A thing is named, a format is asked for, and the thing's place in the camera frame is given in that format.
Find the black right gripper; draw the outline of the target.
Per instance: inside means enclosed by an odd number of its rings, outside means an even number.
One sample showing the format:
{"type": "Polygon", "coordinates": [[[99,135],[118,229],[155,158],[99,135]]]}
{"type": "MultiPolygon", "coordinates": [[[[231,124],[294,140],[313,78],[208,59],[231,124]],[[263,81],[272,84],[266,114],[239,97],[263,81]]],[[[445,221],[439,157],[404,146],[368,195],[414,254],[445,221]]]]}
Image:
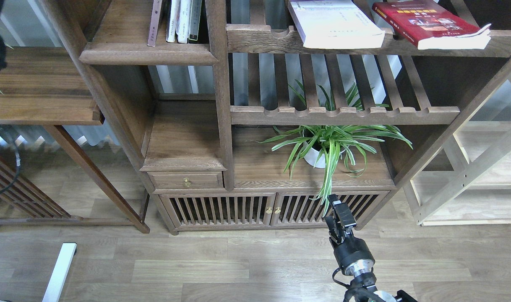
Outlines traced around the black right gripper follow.
{"type": "Polygon", "coordinates": [[[372,273],[374,257],[367,243],[353,234],[357,221],[350,208],[335,194],[329,195],[328,200],[331,214],[325,217],[325,222],[328,226],[329,241],[342,274],[360,276],[372,273]]]}

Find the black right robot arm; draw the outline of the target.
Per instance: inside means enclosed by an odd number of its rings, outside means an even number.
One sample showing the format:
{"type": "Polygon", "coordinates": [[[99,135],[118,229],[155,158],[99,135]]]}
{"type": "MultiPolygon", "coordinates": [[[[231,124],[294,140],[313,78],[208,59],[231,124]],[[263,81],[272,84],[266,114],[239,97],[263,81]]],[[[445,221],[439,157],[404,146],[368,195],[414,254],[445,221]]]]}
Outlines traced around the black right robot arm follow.
{"type": "Polygon", "coordinates": [[[325,221],[338,263],[332,279],[346,287],[344,301],[348,302],[353,297],[357,302],[414,302],[415,299],[404,290],[397,291],[393,296],[377,289],[373,273],[375,259],[367,243],[353,234],[357,222],[350,208],[335,194],[329,195],[328,200],[332,210],[325,221]]]}

